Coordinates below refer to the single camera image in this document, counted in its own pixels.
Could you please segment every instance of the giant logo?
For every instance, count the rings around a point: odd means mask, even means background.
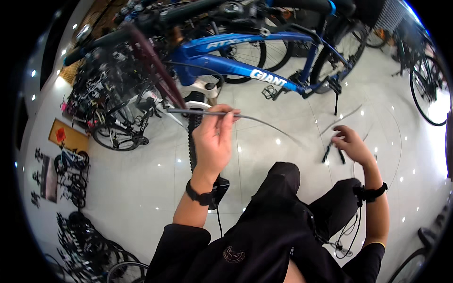
[[[267,74],[257,69],[253,69],[249,75],[252,79],[258,79],[263,82],[270,82],[276,86],[284,86],[288,81],[280,79],[278,77],[274,77],[271,74]]]
[[[238,39],[238,38],[234,38],[234,39],[227,39],[227,40],[222,40],[222,41],[217,41],[217,42],[213,42],[213,43],[210,43],[206,46],[206,49],[209,49],[211,47],[217,47],[217,46],[226,46],[226,45],[231,45],[231,44],[237,44],[237,43],[241,43],[241,42],[248,42],[248,41],[251,41],[252,39],[251,38],[244,38],[244,39]]]

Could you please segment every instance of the blue bicycle frame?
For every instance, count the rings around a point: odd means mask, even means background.
[[[307,61],[303,71],[301,72],[299,81],[302,84],[289,81],[287,78],[281,77],[277,74],[268,72],[264,69],[254,67],[249,64],[238,62],[232,59],[208,54],[213,51],[217,51],[222,48],[226,48],[229,45],[244,43],[244,42],[257,42],[263,40],[294,40],[303,42],[313,42],[313,39],[306,35],[296,32],[278,32],[270,34],[267,37],[261,35],[250,35],[250,34],[220,34],[205,38],[193,39],[180,47],[178,47],[172,54],[172,60],[174,62],[180,62],[185,64],[192,64],[205,68],[212,69],[222,75],[236,75],[243,77],[251,77],[264,82],[269,82],[276,86],[285,87],[289,90],[295,91],[299,94],[304,94],[307,89],[314,89],[318,87],[316,85],[306,85],[304,82],[310,75],[310,69],[313,64],[316,52],[318,50],[317,44],[312,44],[310,51],[307,56]],[[335,48],[326,43],[321,39],[322,44],[325,48],[329,48],[346,67],[351,67],[342,55],[340,55]],[[198,76],[212,75],[211,72],[201,68],[186,67],[186,66],[175,66],[174,67],[180,82],[183,86],[192,85]]]

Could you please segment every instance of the hand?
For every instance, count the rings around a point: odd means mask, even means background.
[[[192,132],[197,152],[197,165],[193,175],[211,184],[231,159],[231,131],[241,111],[226,104],[208,109],[209,112],[227,112],[225,116],[205,115],[201,124]]]
[[[340,131],[332,138],[333,144],[336,148],[344,150],[350,159],[362,166],[375,162],[373,154],[371,154],[356,131],[343,125],[337,126],[333,130]]]

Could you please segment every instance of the person's right hand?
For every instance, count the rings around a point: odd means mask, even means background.
[[[373,154],[371,154],[371,151],[366,147],[356,131],[343,125],[336,126],[333,130],[340,131],[332,138],[333,144],[336,148],[344,150],[350,159],[362,166],[374,162]]]

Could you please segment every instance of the black pants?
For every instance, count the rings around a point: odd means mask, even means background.
[[[357,185],[360,185],[360,181],[355,178],[338,181],[322,197],[310,205],[304,204],[314,216],[316,233],[323,239],[329,240],[348,224],[357,212],[357,199],[352,192],[352,187]],[[276,200],[281,202],[282,198],[292,202],[300,201],[296,195],[299,186],[299,168],[292,163],[276,162],[256,194],[252,196],[250,205],[264,207],[275,204]],[[240,221],[248,218],[248,213],[254,214],[252,210],[247,210]]]

